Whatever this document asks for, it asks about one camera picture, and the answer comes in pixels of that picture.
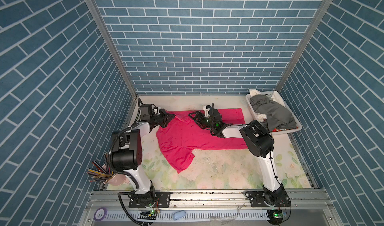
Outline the pink t shirt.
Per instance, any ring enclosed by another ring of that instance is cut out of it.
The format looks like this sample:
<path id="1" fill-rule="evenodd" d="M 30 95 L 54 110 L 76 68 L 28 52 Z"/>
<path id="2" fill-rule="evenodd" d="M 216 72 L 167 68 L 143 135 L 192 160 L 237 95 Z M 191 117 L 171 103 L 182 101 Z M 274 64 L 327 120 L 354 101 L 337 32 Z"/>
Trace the pink t shirt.
<path id="1" fill-rule="evenodd" d="M 201 129 L 189 117 L 192 111 L 172 111 L 175 118 L 166 128 L 160 127 L 156 133 L 159 148 L 168 163 L 181 173 L 193 162 L 193 150 L 242 150 L 247 149 L 243 139 L 221 139 Z"/>

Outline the white plastic laundry basket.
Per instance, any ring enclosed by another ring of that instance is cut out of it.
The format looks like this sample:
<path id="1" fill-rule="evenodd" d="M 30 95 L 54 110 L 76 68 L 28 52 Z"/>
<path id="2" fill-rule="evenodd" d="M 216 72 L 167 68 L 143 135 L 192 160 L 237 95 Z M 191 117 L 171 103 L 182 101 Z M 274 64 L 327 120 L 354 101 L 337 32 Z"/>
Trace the white plastic laundry basket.
<path id="1" fill-rule="evenodd" d="M 246 95 L 246 101 L 253 118 L 274 135 L 302 129 L 301 123 L 278 92 L 251 89 Z"/>

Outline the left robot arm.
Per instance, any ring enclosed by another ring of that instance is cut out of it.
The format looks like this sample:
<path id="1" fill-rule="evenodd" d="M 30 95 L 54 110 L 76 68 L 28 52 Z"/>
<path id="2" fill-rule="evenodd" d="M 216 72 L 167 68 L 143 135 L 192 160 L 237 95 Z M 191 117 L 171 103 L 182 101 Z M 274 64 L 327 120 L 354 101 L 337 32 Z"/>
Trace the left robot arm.
<path id="1" fill-rule="evenodd" d="M 163 108 L 139 101 L 134 123 L 112 134 L 106 165 L 114 173 L 123 175 L 130 181 L 134 189 L 123 194 L 130 196 L 135 204 L 149 207 L 156 201 L 155 187 L 141 166 L 143 161 L 141 137 L 151 133 L 158 126 L 167 127 L 174 118 L 174 114 L 166 112 Z"/>

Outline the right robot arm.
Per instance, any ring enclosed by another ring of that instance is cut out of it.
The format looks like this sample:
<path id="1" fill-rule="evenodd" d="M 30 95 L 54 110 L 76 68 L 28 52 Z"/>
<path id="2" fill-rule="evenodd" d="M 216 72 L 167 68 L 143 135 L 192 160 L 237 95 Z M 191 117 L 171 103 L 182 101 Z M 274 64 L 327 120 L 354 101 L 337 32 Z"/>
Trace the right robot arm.
<path id="1" fill-rule="evenodd" d="M 189 117 L 203 130 L 209 130 L 213 137 L 222 139 L 243 139 L 248 150 L 259 163 L 263 177 L 263 198 L 269 207 L 279 204 L 291 205 L 284 185 L 279 180 L 274 161 L 274 139 L 268 129 L 259 121 L 253 120 L 248 124 L 226 124 L 222 115 L 213 108 L 206 112 L 195 111 Z"/>

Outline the pink pencil cup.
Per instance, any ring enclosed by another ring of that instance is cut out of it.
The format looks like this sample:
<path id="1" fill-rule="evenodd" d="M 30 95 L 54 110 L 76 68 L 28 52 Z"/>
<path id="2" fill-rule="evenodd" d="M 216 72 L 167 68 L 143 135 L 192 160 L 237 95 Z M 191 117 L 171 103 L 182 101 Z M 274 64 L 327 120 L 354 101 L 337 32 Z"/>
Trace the pink pencil cup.
<path id="1" fill-rule="evenodd" d="M 104 184 L 108 186 L 122 186 L 123 184 L 129 185 L 131 182 L 127 176 L 122 174 L 113 174 L 109 179 L 107 179 Z"/>

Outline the grey t shirt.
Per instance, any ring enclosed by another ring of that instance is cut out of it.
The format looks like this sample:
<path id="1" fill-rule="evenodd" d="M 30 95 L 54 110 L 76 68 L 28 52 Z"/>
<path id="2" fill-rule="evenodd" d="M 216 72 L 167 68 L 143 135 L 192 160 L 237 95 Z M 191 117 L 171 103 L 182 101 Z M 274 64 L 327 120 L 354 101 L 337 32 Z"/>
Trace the grey t shirt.
<path id="1" fill-rule="evenodd" d="M 263 125 L 268 128 L 270 132 L 297 128 L 292 113 L 278 102 L 270 100 L 270 103 L 261 106 L 261 108 L 266 109 L 265 114 L 267 115 L 267 119 L 263 122 Z"/>

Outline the bundle of coloured pencils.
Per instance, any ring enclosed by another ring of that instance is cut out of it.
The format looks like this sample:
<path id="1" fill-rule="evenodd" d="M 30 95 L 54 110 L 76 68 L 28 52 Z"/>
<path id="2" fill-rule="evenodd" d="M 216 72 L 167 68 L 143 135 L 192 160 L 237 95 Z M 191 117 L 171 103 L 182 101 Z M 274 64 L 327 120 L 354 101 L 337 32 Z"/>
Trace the bundle of coloured pencils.
<path id="1" fill-rule="evenodd" d="M 114 176 L 114 172 L 108 167 L 103 168 L 97 161 L 92 161 L 93 168 L 88 168 L 86 174 L 90 177 L 90 183 L 97 183 L 98 185 L 107 184 Z"/>

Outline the light blue cloth piece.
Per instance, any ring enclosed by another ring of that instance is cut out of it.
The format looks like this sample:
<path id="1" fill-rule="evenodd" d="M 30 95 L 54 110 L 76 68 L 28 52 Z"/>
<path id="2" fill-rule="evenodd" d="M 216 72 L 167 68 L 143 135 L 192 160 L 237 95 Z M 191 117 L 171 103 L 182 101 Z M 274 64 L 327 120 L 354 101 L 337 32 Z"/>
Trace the light blue cloth piece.
<path id="1" fill-rule="evenodd" d="M 173 220 L 177 221 L 184 218 L 187 215 L 186 211 L 178 211 L 173 214 Z"/>

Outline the left green circuit board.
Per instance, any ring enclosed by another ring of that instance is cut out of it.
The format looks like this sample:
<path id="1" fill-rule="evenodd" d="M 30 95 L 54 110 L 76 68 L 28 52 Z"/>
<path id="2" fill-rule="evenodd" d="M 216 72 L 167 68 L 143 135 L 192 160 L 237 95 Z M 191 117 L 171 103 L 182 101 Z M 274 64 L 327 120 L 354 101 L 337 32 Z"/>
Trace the left green circuit board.
<path id="1" fill-rule="evenodd" d="M 158 212 L 156 210 L 151 211 L 141 211 L 139 219 L 140 220 L 156 220 Z"/>

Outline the green circuit board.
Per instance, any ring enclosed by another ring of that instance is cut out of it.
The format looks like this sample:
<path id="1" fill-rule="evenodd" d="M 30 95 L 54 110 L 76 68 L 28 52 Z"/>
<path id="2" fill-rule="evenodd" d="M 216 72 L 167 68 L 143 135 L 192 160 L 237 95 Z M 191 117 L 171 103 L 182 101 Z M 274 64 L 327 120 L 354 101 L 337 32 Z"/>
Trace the green circuit board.
<path id="1" fill-rule="evenodd" d="M 274 226 L 279 226 L 284 220 L 284 213 L 282 210 L 268 210 L 267 222 Z"/>
<path id="2" fill-rule="evenodd" d="M 158 212 L 156 210 L 151 211 L 141 211 L 139 219 L 140 220 L 156 220 Z"/>

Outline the purple tape roll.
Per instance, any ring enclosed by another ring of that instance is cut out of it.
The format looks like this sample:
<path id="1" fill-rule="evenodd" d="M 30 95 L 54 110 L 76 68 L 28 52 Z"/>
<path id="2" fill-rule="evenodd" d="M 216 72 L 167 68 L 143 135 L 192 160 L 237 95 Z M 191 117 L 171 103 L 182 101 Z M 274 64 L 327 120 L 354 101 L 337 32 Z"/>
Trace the purple tape roll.
<path id="1" fill-rule="evenodd" d="M 106 218 L 107 214 L 108 211 L 106 208 L 99 208 L 95 211 L 93 219 L 96 222 L 101 222 Z"/>

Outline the right green circuit board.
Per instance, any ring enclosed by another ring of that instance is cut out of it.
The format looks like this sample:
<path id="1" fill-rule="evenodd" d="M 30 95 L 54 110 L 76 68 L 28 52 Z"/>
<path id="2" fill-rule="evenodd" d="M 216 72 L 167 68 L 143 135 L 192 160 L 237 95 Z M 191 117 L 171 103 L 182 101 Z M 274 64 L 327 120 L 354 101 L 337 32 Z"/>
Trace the right green circuit board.
<path id="1" fill-rule="evenodd" d="M 274 226 L 279 226 L 284 220 L 284 213 L 282 210 L 268 210 L 267 222 Z"/>

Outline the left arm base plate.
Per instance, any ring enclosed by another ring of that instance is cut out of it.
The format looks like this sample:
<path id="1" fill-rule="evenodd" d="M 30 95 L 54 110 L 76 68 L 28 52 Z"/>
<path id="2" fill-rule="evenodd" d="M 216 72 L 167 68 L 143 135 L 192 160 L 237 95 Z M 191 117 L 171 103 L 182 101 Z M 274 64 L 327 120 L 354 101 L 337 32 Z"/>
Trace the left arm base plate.
<path id="1" fill-rule="evenodd" d="M 133 194 L 129 208 L 169 208 L 171 200 L 170 192 L 148 192 L 145 194 Z"/>

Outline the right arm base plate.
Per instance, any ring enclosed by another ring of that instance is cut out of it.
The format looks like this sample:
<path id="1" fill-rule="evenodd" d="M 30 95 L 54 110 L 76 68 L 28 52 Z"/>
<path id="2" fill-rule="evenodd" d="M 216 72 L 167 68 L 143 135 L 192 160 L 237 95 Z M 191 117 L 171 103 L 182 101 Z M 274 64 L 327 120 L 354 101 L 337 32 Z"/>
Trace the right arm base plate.
<path id="1" fill-rule="evenodd" d="M 249 199 L 252 208 L 260 207 L 290 207 L 291 200 L 285 191 L 246 191 L 244 195 Z"/>

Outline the aluminium mounting rail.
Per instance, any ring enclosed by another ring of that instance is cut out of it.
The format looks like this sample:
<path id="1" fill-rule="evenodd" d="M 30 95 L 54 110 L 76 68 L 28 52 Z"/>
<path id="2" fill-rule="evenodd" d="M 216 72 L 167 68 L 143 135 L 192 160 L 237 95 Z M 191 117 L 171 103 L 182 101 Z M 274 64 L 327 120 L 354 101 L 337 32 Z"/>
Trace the aluminium mounting rail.
<path id="1" fill-rule="evenodd" d="M 321 189 L 288 189 L 291 199 L 290 207 L 260 207 L 252 208 L 249 199 L 244 195 L 246 191 L 263 190 L 169 190 L 169 208 L 161 210 L 235 210 L 247 209 L 282 209 L 282 210 L 317 210 L 333 209 L 327 192 Z"/>

